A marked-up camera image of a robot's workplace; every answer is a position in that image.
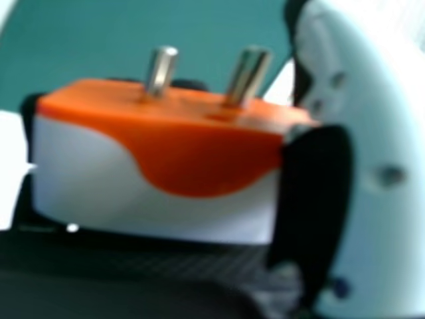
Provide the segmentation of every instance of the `white casing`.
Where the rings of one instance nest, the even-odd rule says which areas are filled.
[[[351,293],[337,299],[324,288],[315,313],[419,318],[425,316],[425,60],[412,43],[365,19],[311,0],[297,24],[297,54],[314,80],[301,104],[314,113],[314,102],[323,101],[316,117],[347,129],[355,162],[329,273],[344,278]],[[333,88],[338,72],[346,79]],[[384,187],[379,172],[386,167],[401,169],[405,179]]]
[[[55,221],[164,239],[271,240],[278,170],[230,195],[171,195],[146,181],[130,152],[111,137],[43,116],[35,118],[34,161],[35,209]]]

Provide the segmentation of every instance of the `teal surface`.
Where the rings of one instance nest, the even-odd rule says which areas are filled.
[[[0,38],[0,108],[79,78],[143,79],[151,50],[179,48],[175,77],[223,92],[240,51],[274,52],[265,81],[287,60],[282,0],[20,0]]]

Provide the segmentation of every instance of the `orange plastic cover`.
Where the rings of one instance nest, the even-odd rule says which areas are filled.
[[[37,114],[115,139],[159,189],[215,197],[279,168],[284,132],[312,122],[300,109],[256,99],[239,110],[223,107],[223,99],[170,88],[166,97],[147,100],[141,84],[88,79],[42,97]]]

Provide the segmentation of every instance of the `green wall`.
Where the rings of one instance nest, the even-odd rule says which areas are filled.
[[[282,0],[20,0],[0,38],[0,108],[82,77],[144,78],[152,48],[180,50],[176,77],[223,92],[240,50],[289,55]]]

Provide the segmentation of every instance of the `cylindrical metal pin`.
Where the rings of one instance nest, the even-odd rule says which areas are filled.
[[[169,87],[179,51],[174,47],[159,47],[154,50],[146,79],[147,95],[160,98]]]
[[[265,48],[251,46],[242,51],[228,87],[225,106],[244,108],[255,97],[272,53]]]

